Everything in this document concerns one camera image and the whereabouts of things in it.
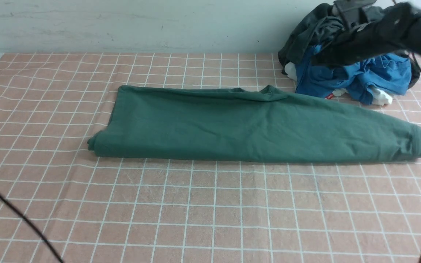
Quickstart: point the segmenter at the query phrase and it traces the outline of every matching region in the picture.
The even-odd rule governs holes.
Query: black robotic arm
[[[333,13],[344,22],[332,42],[311,58],[313,65],[351,65],[382,54],[407,50],[421,56],[421,10],[410,3],[387,9],[381,20],[369,22],[365,9],[376,0],[337,0]]]

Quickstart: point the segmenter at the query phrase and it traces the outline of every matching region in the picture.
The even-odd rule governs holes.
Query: pile of clothes
[[[311,57],[323,43],[343,30],[341,18],[333,15],[327,3],[318,5],[297,25],[278,58],[282,73],[297,82],[296,93],[331,99],[348,93],[365,105],[390,105],[396,95],[405,95],[419,79],[420,72],[404,51],[370,58],[353,65],[328,68],[311,65]],[[373,22],[383,17],[386,9],[366,10]]]

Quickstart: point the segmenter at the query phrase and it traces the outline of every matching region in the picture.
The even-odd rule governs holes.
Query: blue shirt
[[[311,65],[311,57],[320,45],[306,50],[297,71],[296,93],[325,98],[335,89],[345,88],[354,100],[366,105],[373,102],[371,88],[390,94],[405,95],[411,80],[411,63],[393,53],[380,55],[352,65],[337,67]]]

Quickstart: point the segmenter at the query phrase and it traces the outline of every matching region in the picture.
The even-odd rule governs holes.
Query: white cloth
[[[394,97],[386,93],[384,90],[370,87],[371,91],[373,92],[373,105],[379,105],[379,106],[385,106],[385,105],[391,105],[392,101],[394,100]],[[336,97],[340,97],[347,93],[347,90],[344,88],[336,89],[332,92],[332,95]]]
[[[292,79],[295,82],[297,82],[297,71],[295,70],[294,63],[289,62],[287,65],[285,65],[284,70],[285,73],[287,73],[287,77],[289,77],[289,79]]]
[[[379,106],[391,105],[394,97],[386,93],[384,90],[371,87],[373,91],[373,104]]]

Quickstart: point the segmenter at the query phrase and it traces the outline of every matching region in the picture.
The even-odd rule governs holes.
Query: green sweatshirt
[[[101,157],[358,163],[421,157],[421,127],[354,105],[286,93],[123,85]]]

